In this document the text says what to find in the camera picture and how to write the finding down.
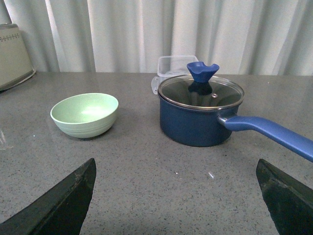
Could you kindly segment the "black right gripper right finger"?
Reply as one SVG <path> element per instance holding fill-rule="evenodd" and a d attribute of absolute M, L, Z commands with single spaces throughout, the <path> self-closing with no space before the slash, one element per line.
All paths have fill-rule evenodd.
<path fill-rule="evenodd" d="M 264 159 L 256 176 L 270 216 L 281 235 L 313 233 L 313 190 Z"/>

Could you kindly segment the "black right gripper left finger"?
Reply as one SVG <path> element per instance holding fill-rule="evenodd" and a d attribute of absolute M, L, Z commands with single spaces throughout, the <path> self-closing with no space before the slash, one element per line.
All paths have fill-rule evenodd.
<path fill-rule="evenodd" d="M 29 206 L 0 225 L 2 235 L 78 235 L 96 179 L 96 163 L 86 161 Z"/>

